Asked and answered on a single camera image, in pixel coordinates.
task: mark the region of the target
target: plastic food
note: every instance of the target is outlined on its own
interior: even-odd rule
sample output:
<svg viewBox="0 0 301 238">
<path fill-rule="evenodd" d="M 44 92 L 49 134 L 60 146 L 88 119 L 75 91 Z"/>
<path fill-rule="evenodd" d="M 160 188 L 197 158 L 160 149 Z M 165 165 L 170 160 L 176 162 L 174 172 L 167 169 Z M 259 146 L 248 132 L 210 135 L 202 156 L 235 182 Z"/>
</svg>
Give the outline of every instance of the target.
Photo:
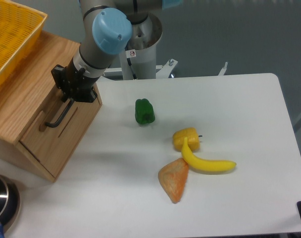
<svg viewBox="0 0 301 238">
<path fill-rule="evenodd" d="M 173 134 L 172 139 L 176 150 L 181 151 L 185 137 L 188 138 L 188 146 L 192 151 L 200 148 L 199 136 L 196 129 L 194 127 L 188 127 Z"/>
<path fill-rule="evenodd" d="M 189 166 L 183 158 L 169 163 L 158 172 L 160 185 L 173 203 L 179 202 L 182 197 L 188 172 Z"/>
<path fill-rule="evenodd" d="M 230 160 L 205 160 L 195 156 L 188 146 L 187 137 L 184 138 L 181 154 L 188 165 L 206 172 L 225 172 L 236 166 L 236 163 Z"/>
<path fill-rule="evenodd" d="M 139 124 L 152 123 L 155 120 L 154 109 L 146 98 L 136 100 L 135 120 Z"/>
</svg>

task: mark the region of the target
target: toy banana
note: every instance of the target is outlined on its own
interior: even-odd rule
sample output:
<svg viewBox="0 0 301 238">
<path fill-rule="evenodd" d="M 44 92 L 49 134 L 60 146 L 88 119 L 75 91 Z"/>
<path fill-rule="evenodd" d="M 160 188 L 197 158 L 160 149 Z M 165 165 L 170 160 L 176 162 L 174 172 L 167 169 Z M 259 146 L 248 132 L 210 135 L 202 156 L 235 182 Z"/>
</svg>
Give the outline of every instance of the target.
<svg viewBox="0 0 301 238">
<path fill-rule="evenodd" d="M 225 172 L 236 166 L 235 162 L 229 160 L 205 160 L 195 156 L 188 146 L 187 137 L 184 138 L 181 154 L 191 167 L 206 172 Z"/>
</svg>

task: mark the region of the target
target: green bell pepper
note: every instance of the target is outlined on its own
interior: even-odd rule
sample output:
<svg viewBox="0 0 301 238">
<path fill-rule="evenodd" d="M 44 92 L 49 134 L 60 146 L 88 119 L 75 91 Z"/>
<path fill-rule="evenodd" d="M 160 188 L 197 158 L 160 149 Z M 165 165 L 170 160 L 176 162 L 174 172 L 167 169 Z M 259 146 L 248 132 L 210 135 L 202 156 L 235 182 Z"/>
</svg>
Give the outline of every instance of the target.
<svg viewBox="0 0 301 238">
<path fill-rule="evenodd" d="M 155 120 L 154 109 L 146 98 L 136 100 L 135 120 L 142 125 L 152 123 Z"/>
</svg>

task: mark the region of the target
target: black metal handle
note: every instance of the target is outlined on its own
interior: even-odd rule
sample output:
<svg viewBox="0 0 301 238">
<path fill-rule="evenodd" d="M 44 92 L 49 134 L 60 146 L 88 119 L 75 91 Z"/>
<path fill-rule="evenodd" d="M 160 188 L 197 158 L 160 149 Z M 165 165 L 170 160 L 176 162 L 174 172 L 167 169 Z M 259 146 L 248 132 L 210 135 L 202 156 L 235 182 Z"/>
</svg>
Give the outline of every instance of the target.
<svg viewBox="0 0 301 238">
<path fill-rule="evenodd" d="M 61 113 L 61 115 L 59 116 L 57 121 L 55 121 L 54 123 L 45 122 L 45 125 L 50 127 L 50 128 L 55 128 L 55 127 L 59 126 L 60 123 L 62 122 L 62 120 L 64 119 L 64 117 L 66 116 L 66 114 L 68 113 L 68 111 L 70 110 L 70 108 L 71 108 L 71 106 L 73 105 L 74 102 L 75 102 L 75 100 L 70 99 L 68 105 L 65 107 L 65 109 L 63 110 L 63 112 Z"/>
</svg>

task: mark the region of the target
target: metal pot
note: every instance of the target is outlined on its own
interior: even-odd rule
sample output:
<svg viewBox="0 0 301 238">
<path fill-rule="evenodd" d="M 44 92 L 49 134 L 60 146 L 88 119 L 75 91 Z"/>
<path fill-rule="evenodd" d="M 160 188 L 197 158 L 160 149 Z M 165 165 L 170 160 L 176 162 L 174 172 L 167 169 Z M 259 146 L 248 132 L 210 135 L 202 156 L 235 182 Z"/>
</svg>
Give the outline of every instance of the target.
<svg viewBox="0 0 301 238">
<path fill-rule="evenodd" d="M 13 224 L 19 210 L 20 196 L 16 185 L 0 175 L 0 224 L 4 232 Z"/>
</svg>

